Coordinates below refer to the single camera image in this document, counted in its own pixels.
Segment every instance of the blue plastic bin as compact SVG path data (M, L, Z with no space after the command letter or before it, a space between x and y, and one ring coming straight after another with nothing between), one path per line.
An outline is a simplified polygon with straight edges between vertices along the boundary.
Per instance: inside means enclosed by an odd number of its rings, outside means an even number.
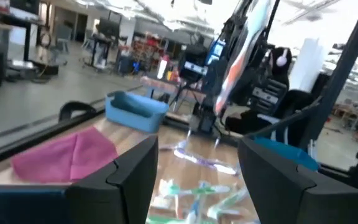
M156 133L169 106L133 93L115 91L106 95L106 118L119 124Z
M256 138L254 141L297 164L303 165L313 171L318 170L319 164L302 149L265 138Z

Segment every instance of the wooden tabletop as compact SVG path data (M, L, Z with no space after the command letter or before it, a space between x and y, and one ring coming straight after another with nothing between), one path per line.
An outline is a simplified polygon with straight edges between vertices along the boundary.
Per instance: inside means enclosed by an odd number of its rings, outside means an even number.
M141 84L149 88L154 88L159 91L163 91L168 94L176 94L178 91L178 84L166 80L159 80L156 78L142 77L140 78ZM181 98L185 97L186 99L194 100L194 97L197 98L198 102L202 102L205 98L205 94L199 90L186 89L182 91Z
M117 147L119 154L126 152L133 146L144 140L148 134L136 131L134 129L112 123L101 115L95 119L89 120L73 129L60 134L74 133L90 126L96 127L108 139L110 139ZM179 141L186 139L186 133L168 126L161 126L158 132L158 144L160 147L169 144L175 144ZM219 145L213 149L214 142L210 139L203 139L197 136L190 136L188 141L187 151L197 153L204 158L218 159L220 161L236 166L238 164L236 148L226 145ZM154 186L153 199L158 195L158 187L161 180L173 180L175 184L179 185L182 189L192 189L199 185L201 180L209 182L211 185L227 185L243 187L244 180L240 177L234 177L228 174L223 174L207 167L196 165L184 159L176 157L172 151L160 151L158 157L158 171L156 183ZM34 184L19 180L13 173L9 160L0 162L0 184ZM206 209L229 194L211 195L206 199ZM181 197L179 199L179 206L182 210L189 210L194 197ZM249 197L240 202L236 207L239 208L240 216L223 216L220 223L230 223L231 220L244 220L252 221L257 218L254 206ZM165 215L174 217L174 204L169 210L150 209L153 215Z

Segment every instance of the toothbrush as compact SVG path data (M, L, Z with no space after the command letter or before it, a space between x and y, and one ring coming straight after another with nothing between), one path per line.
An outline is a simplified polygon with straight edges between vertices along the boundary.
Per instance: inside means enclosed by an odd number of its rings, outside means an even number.
M207 187L209 184L206 182L200 183L200 188ZM196 195L196 200L191 205L190 213L186 217L186 224L200 224L201 223L201 211L205 203L205 195Z
M215 186L205 186L199 187L196 189L182 190L177 185L161 187L160 185L160 195L165 196L175 196L175 195L210 195L210 194L221 194L228 193L231 191L231 188L224 185L215 185Z
M160 146L159 150L160 151L171 151L171 150L176 150L176 149L186 149L186 147L187 147L187 140L182 140L176 144Z
M238 211L228 210L231 206L249 196L247 187L240 189L238 192L231 194L219 203L208 209L207 216L217 220L222 213L238 214Z
M185 220L168 217L149 216L146 219L148 224L186 224ZM216 224L215 222L202 221L200 224Z
M210 169L214 169L218 172L222 172L229 175L237 175L239 173L239 169L235 169L228 164L217 160L214 161L211 159L204 159L199 155L186 152L184 149L177 148L174 150L173 154L180 159L186 159L190 162L209 167Z

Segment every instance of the pink microfiber towel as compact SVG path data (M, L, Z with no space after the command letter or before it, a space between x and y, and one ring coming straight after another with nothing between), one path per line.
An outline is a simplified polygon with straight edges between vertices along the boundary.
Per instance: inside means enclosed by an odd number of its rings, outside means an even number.
M73 182L118 157L115 145L96 128L64 136L14 156L16 175L30 182Z

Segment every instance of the white headphones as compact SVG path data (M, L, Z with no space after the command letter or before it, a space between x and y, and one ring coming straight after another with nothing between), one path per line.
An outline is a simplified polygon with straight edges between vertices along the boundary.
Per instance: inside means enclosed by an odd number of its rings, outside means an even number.
M282 67L287 63L287 53L288 53L288 48L285 48L283 55L279 56L278 59L276 60L277 66Z

